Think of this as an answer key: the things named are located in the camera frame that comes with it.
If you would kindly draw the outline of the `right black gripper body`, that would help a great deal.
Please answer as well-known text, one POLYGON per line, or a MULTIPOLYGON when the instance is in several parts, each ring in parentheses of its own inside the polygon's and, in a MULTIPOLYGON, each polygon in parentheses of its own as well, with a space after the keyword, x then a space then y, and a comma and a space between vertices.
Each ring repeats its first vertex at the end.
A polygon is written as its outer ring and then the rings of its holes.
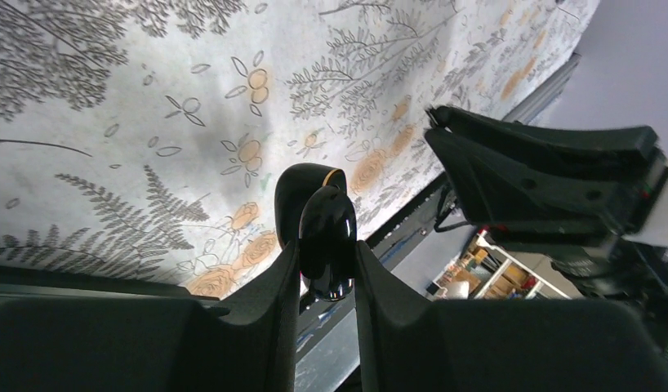
MULTIPOLYGON (((664 191, 655 197, 651 210, 639 228, 491 228, 491 238, 517 252, 548 256, 556 271, 577 290, 591 297, 632 303, 668 298, 668 247, 633 240, 652 217, 664 191)), ((563 176, 584 166, 556 167, 546 163, 545 172, 563 176)))

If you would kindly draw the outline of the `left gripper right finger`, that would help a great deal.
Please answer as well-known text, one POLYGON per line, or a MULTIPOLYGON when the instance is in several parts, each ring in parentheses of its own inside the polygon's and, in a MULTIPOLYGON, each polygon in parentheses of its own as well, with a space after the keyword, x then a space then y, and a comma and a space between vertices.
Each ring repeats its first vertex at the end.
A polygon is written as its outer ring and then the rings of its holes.
POLYGON ((431 301, 358 242, 355 306, 365 391, 668 391, 668 363, 614 301, 431 301))

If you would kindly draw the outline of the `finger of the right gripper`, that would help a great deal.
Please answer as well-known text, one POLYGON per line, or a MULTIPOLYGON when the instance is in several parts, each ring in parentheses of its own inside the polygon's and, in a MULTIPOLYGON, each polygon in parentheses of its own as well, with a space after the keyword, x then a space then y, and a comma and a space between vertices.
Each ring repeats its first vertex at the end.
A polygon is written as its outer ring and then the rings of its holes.
POLYGON ((526 164, 628 167, 650 161, 657 149, 657 133, 648 126, 566 130, 501 121, 454 106, 425 112, 433 129, 526 164))
POLYGON ((667 180, 666 160, 621 168, 587 165, 560 176, 455 133, 425 133, 464 217, 491 228, 639 228, 667 180))

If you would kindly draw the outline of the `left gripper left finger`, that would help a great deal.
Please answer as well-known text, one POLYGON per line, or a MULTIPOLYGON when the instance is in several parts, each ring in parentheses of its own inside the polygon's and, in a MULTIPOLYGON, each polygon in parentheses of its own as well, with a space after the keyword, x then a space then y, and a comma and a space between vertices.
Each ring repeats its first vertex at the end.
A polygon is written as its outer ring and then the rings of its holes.
POLYGON ((223 301, 0 298, 0 391, 290 391, 300 291, 289 243, 223 301))

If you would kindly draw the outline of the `black oval case lid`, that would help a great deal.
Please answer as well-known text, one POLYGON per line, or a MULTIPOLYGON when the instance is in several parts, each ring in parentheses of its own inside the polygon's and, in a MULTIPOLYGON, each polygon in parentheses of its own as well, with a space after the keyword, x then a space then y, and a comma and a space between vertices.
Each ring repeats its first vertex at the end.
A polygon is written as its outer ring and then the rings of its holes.
POLYGON ((306 202, 299 224, 301 275, 308 292, 336 302, 353 291, 356 216, 344 190, 325 185, 306 202))

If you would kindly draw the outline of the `black earbud charging case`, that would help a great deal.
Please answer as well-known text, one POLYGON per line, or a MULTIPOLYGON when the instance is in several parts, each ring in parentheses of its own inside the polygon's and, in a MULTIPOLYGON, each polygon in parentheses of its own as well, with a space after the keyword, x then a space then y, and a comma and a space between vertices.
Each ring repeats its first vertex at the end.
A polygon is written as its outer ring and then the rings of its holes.
POLYGON ((298 238, 301 213, 312 195, 324 186, 335 186, 345 192, 344 171, 319 163, 297 163, 280 175, 274 190, 274 214, 281 248, 298 238))

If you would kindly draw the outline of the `black white checkerboard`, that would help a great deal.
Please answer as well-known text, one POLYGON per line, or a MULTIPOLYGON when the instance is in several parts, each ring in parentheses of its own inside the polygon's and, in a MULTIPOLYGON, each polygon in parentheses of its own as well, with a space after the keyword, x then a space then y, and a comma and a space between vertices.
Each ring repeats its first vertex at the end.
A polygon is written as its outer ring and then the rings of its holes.
POLYGON ((207 305, 220 300, 194 296, 180 286, 137 280, 102 278, 85 274, 56 273, 0 266, 0 296, 49 296, 97 298, 180 298, 207 305))

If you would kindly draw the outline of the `floral patterned table mat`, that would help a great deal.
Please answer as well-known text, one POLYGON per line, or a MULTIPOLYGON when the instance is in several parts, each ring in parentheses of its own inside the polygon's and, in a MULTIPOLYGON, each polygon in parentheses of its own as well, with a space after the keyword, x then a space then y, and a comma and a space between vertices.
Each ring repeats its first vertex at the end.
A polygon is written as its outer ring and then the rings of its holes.
POLYGON ((425 108, 500 118, 596 1, 0 1, 0 265, 224 297, 274 188, 345 172, 366 238, 442 168, 425 108))

